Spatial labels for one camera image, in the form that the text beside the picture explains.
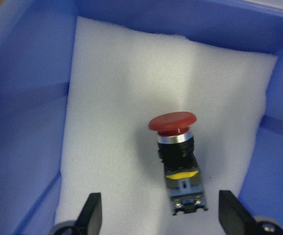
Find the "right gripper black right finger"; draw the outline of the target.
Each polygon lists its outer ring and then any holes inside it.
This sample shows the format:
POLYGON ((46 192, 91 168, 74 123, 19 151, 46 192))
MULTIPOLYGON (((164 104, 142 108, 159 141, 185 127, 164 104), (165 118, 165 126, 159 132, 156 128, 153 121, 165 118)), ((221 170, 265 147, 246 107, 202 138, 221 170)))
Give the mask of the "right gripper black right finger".
POLYGON ((218 219, 226 235, 252 235, 256 221, 230 190, 220 190, 218 219))

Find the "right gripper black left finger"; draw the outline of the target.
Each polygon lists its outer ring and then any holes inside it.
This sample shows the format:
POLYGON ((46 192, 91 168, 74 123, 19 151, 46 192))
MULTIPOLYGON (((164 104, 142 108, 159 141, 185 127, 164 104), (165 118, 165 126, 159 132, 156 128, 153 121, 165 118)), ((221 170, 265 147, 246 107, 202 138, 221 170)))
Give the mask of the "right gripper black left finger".
POLYGON ((100 192, 91 193, 77 220, 81 235, 98 235, 102 227, 102 197, 100 192))

